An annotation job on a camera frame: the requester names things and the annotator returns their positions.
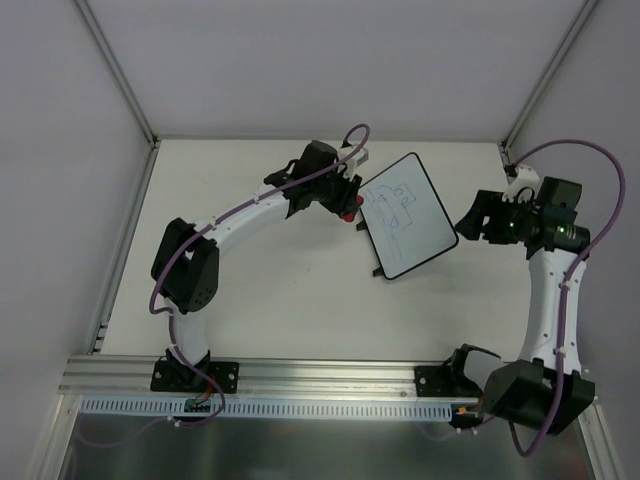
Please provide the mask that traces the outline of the red bone-shaped eraser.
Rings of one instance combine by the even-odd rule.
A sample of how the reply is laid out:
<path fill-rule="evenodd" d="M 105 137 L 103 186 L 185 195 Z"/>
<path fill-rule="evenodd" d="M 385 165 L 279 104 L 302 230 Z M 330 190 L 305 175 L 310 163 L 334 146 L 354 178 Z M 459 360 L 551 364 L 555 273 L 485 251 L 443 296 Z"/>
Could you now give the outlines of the red bone-shaped eraser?
<path fill-rule="evenodd" d="M 340 218 L 347 223 L 353 222 L 363 202 L 363 197 L 357 194 L 345 207 L 344 211 L 340 215 Z"/>

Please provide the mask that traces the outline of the black-framed small whiteboard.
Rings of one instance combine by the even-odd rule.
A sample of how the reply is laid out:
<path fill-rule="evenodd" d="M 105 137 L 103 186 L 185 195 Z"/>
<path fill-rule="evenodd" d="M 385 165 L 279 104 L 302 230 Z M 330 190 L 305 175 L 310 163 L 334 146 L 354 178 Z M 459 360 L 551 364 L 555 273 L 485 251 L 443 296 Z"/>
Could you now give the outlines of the black-framed small whiteboard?
<path fill-rule="evenodd" d="M 420 157 L 410 152 L 365 182 L 362 220 L 378 266 L 374 277 L 395 280 L 453 250 L 454 225 Z"/>

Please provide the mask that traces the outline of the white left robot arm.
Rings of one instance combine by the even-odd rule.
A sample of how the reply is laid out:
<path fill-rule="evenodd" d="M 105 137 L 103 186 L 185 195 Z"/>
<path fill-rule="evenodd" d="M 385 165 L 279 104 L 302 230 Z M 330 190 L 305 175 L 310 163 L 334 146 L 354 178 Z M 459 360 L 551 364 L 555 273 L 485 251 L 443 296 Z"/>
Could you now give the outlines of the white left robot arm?
<path fill-rule="evenodd" d="M 317 202 L 344 221 L 362 203 L 356 170 L 369 156 L 363 144 L 334 148 L 313 140 L 301 156 L 267 175 L 253 196 L 230 211 L 199 222 L 182 218 L 166 227 L 151 268 L 149 310 L 169 316 L 170 346 L 155 366 L 157 392 L 204 393 L 219 380 L 205 338 L 204 309 L 219 287 L 220 262 L 263 228 Z"/>

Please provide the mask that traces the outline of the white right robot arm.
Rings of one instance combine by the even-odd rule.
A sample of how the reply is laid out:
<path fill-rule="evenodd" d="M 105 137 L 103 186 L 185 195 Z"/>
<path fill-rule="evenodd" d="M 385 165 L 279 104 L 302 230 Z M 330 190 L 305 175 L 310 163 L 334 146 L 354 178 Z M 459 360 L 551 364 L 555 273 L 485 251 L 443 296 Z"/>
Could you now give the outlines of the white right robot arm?
<path fill-rule="evenodd" d="M 593 401 L 577 352 L 577 304 L 586 270 L 588 229 L 575 223 L 582 187 L 552 177 L 521 187 L 513 200 L 481 190 L 456 230 L 467 240 L 526 249 L 531 297 L 518 358 L 470 344 L 454 350 L 441 373 L 449 389 L 479 400 L 479 416 L 560 434 Z"/>

